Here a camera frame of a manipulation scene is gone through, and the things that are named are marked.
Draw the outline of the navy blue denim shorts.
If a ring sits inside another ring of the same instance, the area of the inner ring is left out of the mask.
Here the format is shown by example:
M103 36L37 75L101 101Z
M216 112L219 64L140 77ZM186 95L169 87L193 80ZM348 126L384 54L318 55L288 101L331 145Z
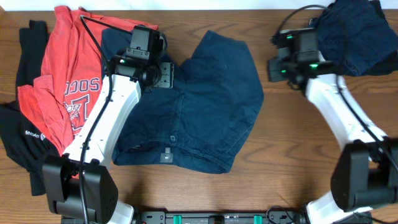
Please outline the navy blue denim shorts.
M227 173L263 101L246 43L209 30L175 67L172 88L143 93L116 141L113 163Z

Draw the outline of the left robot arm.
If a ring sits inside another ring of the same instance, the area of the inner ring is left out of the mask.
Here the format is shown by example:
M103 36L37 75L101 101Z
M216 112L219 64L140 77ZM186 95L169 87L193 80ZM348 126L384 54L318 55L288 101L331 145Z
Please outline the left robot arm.
M42 166L49 210L62 223L132 223L134 207L118 199L109 173L112 154L132 109L143 92L172 88L174 66L162 62L167 39L137 26L131 43L105 61L105 78L93 111L61 156Z

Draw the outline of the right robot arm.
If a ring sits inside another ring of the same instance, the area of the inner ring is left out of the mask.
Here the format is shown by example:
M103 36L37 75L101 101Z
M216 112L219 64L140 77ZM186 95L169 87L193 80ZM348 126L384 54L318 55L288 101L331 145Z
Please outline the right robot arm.
M378 128L318 49L316 29L283 30L271 37L278 54L268 61L270 82L287 81L324 117L341 150L330 191L307 203L293 223L372 223L370 211L397 203L397 139Z

